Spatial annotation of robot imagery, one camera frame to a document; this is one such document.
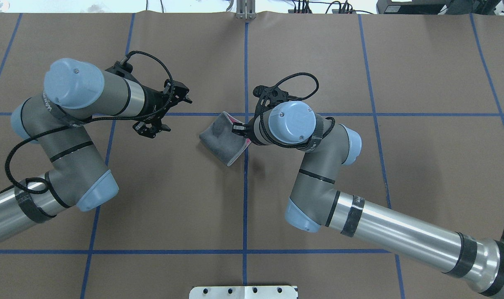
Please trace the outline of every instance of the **light blue joint cap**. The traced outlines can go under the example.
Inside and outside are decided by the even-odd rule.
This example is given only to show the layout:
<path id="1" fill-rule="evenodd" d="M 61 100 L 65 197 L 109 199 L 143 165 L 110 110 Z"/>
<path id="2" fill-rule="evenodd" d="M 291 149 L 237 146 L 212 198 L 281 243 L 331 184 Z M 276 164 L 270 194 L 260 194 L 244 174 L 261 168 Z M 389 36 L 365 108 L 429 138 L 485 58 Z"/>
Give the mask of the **light blue joint cap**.
<path id="1" fill-rule="evenodd" d="M 350 142 L 350 150 L 348 151 L 348 157 L 342 165 L 351 165 L 359 156 L 362 149 L 362 140 L 359 133 L 341 124 L 342 127 L 346 129 L 348 133 L 348 141 Z"/>
<path id="2" fill-rule="evenodd" d="M 104 90 L 104 75 L 91 63 L 62 58 L 51 64 L 43 85 L 45 94 L 54 104 L 80 109 L 100 97 Z"/>
<path id="3" fill-rule="evenodd" d="M 30 135 L 26 132 L 24 126 L 22 125 L 21 111 L 23 105 L 24 103 L 14 110 L 12 116 L 10 117 L 10 124 L 12 125 L 14 132 L 18 134 L 20 138 L 26 140 L 30 138 Z M 37 144 L 39 142 L 37 142 L 37 140 L 33 140 L 30 143 Z"/>
<path id="4" fill-rule="evenodd" d="M 89 190 L 82 196 L 76 206 L 82 212 L 87 212 L 112 199 L 119 192 L 119 186 L 111 174 L 111 170 L 105 172 Z"/>
<path id="5" fill-rule="evenodd" d="M 313 134 L 315 126 L 315 113 L 299 100 L 279 104 L 268 117 L 270 132 L 286 144 L 304 142 Z"/>
<path id="6" fill-rule="evenodd" d="M 290 197 L 288 199 L 287 209 L 285 210 L 285 220 L 290 225 L 309 233 L 316 233 L 320 229 L 320 225 L 307 217 L 307 215 L 292 202 Z"/>

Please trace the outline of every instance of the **robotic arm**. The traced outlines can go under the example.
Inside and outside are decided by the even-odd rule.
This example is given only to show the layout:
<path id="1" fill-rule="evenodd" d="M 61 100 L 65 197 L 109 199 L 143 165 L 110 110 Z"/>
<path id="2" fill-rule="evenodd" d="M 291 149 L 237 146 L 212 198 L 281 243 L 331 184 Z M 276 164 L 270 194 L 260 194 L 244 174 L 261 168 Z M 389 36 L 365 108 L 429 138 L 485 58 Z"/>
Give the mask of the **robotic arm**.
<path id="1" fill-rule="evenodd" d="M 311 74 L 303 75 L 316 81 Z M 306 152 L 288 199 L 288 223 L 310 233 L 322 225 L 335 229 L 462 278 L 482 295 L 504 298 L 504 233 L 500 241 L 476 240 L 334 189 L 341 165 L 353 163 L 360 154 L 361 138 L 314 113 L 298 101 L 302 98 L 280 90 L 284 80 L 254 89 L 260 98 L 255 116 L 246 125 L 234 123 L 233 133 L 257 145 Z"/>
<path id="2" fill-rule="evenodd" d="M 189 89 L 178 81 L 165 81 L 156 91 L 141 85 L 127 63 L 105 71 L 74 59 L 54 62 L 45 75 L 44 91 L 21 104 L 11 125 L 24 142 L 10 153 L 5 170 L 14 183 L 0 193 L 0 242 L 37 223 L 44 223 L 71 206 L 89 211 L 113 198 L 119 187 L 83 125 L 96 120 L 137 120 L 134 130 L 154 138 L 170 128 L 161 123 L 167 111 L 184 101 L 191 103 Z M 113 117 L 93 118 L 94 114 Z M 21 182 L 13 180 L 10 160 L 27 142 L 39 143 L 54 169 Z"/>

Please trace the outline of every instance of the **white label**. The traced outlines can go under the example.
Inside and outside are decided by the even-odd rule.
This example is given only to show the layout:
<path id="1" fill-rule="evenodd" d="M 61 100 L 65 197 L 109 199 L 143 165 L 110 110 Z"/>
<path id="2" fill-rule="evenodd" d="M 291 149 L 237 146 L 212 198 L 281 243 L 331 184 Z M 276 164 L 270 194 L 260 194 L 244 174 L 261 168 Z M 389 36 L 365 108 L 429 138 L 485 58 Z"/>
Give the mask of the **white label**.
<path id="1" fill-rule="evenodd" d="M 385 12 L 398 12 L 398 11 L 400 11 L 400 7 L 401 7 L 401 5 L 387 6 Z"/>

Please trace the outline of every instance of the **metal clamp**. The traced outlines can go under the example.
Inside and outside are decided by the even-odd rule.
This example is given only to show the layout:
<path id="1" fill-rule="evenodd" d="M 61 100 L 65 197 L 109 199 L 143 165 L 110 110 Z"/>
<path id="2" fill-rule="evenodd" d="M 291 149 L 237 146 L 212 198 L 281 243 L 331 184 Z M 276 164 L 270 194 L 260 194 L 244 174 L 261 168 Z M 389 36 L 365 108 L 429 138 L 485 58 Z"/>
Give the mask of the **metal clamp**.
<path id="1" fill-rule="evenodd" d="M 253 20 L 256 18 L 256 0 L 237 0 L 237 19 Z"/>

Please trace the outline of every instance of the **gray cloth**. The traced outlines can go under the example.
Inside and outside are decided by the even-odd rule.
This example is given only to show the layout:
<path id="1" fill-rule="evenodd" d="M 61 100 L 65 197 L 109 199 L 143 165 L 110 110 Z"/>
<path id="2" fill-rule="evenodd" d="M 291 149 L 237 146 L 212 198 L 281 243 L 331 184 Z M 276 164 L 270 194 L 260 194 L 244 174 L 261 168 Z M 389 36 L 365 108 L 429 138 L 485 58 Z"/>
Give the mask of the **gray cloth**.
<path id="1" fill-rule="evenodd" d="M 240 121 L 226 111 L 223 111 L 217 119 L 200 134 L 200 141 L 227 166 L 244 152 L 250 145 L 250 139 L 233 134 L 231 129 L 233 122 Z"/>

